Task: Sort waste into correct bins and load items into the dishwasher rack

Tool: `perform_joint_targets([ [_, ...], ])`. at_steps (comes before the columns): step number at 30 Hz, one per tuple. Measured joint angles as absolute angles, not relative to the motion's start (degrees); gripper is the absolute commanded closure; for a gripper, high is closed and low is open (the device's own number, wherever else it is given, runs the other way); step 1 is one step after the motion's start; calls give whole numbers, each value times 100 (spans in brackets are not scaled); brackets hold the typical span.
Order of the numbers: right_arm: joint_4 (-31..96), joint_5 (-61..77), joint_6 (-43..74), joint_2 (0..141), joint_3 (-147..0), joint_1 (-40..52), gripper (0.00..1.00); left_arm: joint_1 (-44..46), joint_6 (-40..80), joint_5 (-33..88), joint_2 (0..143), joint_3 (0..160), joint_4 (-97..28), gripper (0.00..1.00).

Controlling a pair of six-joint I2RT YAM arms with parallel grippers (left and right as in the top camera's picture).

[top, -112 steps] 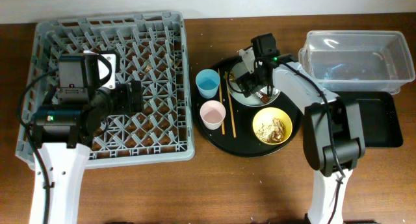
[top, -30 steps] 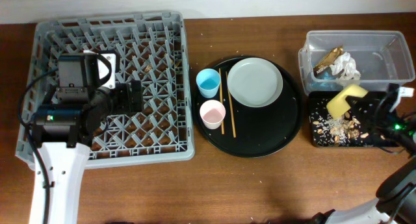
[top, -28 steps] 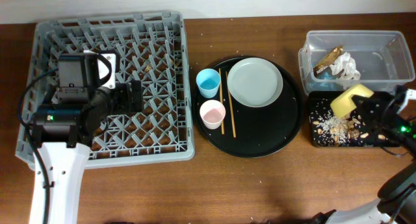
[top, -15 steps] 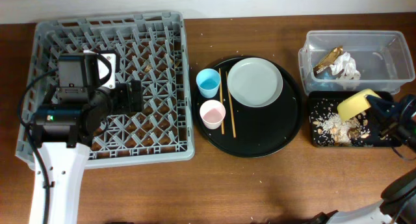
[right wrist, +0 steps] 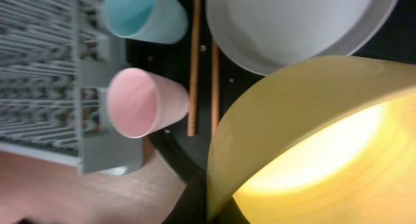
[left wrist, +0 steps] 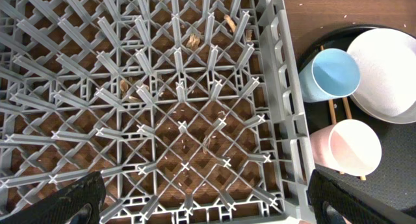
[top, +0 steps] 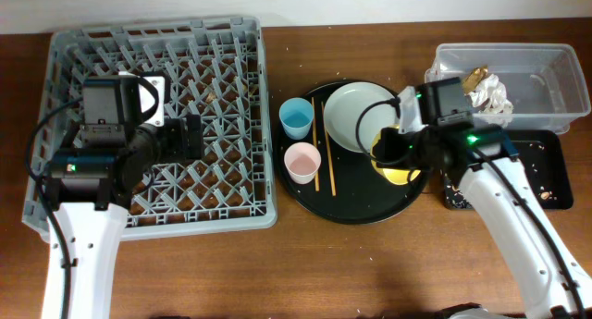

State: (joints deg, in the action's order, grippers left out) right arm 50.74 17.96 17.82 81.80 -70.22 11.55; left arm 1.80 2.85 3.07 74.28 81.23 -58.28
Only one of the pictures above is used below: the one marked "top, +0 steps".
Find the light blue cup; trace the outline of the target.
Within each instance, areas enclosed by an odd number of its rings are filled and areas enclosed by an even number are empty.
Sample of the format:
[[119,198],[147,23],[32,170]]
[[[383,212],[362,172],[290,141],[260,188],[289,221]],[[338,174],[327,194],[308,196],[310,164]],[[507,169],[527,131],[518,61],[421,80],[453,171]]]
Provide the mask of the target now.
[[293,140],[301,140],[308,135],[314,115],[312,104],[303,98],[290,98],[279,108],[281,126]]

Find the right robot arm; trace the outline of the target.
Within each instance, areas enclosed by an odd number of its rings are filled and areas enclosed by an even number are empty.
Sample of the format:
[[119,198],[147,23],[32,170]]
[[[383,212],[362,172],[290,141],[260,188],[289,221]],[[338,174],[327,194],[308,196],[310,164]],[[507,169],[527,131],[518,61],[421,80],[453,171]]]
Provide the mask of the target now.
[[478,126],[460,79],[408,86],[367,156],[382,169],[439,170],[487,226],[528,318],[588,318],[591,277],[550,223],[499,125]]

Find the grey plate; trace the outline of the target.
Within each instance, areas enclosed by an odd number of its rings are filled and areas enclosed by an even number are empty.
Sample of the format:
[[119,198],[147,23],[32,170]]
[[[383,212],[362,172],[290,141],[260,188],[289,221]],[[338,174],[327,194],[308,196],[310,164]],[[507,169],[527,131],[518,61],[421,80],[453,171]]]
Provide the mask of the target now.
[[[325,124],[331,139],[342,148],[360,153],[355,126],[361,113],[369,105],[387,101],[393,95],[382,86],[370,82],[348,83],[331,93],[325,103]],[[398,122],[396,109],[389,104],[382,104],[369,110],[363,117],[359,136],[362,146],[370,151],[377,133],[385,127]]]

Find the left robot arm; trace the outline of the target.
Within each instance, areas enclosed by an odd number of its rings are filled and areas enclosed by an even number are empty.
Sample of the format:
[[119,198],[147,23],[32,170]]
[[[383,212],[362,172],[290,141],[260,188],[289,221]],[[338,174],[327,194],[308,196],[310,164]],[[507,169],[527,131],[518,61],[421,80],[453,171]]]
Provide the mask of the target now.
[[200,116],[167,119],[162,72],[91,77],[74,123],[35,182],[49,221],[44,318],[106,318],[134,188],[153,166],[204,157]]

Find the wooden chopstick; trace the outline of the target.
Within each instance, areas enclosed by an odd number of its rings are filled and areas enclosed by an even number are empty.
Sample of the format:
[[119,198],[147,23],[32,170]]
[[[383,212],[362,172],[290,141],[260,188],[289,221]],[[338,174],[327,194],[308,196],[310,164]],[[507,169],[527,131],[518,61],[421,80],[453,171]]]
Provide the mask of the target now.
[[313,146],[314,146],[314,164],[315,164],[315,174],[314,174],[314,189],[316,192],[320,191],[320,183],[319,183],[319,175],[318,170],[320,168],[322,157],[320,152],[318,151],[317,145],[317,134],[316,134],[316,111],[315,111],[315,99],[314,97],[311,98],[311,105],[313,108],[313,122],[312,122],[312,134],[313,134]]
[[320,105],[321,105],[321,116],[322,116],[322,122],[323,122],[323,135],[325,138],[325,146],[326,146],[326,152],[327,152],[327,169],[328,169],[331,196],[336,197],[337,196],[337,189],[336,189],[336,182],[335,182],[335,176],[334,176],[332,152],[331,152],[331,146],[330,146],[330,136],[327,132],[327,127],[325,124],[325,116],[324,116],[325,104],[323,101],[321,101]]

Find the yellow bowl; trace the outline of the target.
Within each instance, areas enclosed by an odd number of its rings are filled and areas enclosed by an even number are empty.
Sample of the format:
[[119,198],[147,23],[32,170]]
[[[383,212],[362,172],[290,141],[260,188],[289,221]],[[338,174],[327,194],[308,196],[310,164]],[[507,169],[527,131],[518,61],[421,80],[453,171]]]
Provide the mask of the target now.
[[[398,133],[399,126],[393,125],[387,127],[387,129],[394,129],[396,133]],[[378,140],[381,139],[380,131],[374,137],[372,141],[372,148],[376,146]],[[392,168],[380,168],[377,166],[375,161],[371,161],[372,168],[384,179],[386,179],[389,183],[397,186],[407,185],[410,182],[414,181],[418,178],[422,172],[419,170],[404,170],[404,169],[392,169]]]

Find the white tissue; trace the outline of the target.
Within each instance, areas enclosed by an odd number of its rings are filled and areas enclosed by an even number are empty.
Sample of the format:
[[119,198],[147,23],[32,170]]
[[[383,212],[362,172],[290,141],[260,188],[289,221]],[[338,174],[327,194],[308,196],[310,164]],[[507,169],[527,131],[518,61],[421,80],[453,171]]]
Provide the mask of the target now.
[[511,122],[513,103],[508,99],[506,86],[495,74],[482,79],[471,92],[468,92],[472,107],[485,117],[488,124],[506,128]]

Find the food scraps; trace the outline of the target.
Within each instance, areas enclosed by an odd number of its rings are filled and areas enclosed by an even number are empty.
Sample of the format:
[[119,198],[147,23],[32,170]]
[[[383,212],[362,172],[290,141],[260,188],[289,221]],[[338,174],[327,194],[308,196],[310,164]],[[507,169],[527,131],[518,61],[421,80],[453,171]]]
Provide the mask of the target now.
[[574,199],[561,148],[544,141],[512,143],[540,206],[546,210],[570,209]]

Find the gold spoon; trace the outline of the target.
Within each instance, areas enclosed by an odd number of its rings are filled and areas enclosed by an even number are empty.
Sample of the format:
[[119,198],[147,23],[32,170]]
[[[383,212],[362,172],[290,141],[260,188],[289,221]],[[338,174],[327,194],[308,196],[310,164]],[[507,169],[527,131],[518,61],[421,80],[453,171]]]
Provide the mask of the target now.
[[473,92],[477,85],[487,76],[488,66],[476,67],[462,80],[462,90],[465,95]]

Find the pink cup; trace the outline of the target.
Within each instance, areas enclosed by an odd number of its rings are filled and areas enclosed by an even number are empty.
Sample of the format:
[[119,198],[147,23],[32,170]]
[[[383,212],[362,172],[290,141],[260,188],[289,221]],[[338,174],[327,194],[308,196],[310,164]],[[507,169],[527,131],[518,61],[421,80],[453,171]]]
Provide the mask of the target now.
[[284,165],[290,178],[297,184],[310,183],[315,178],[315,148],[311,143],[292,144],[284,154]]

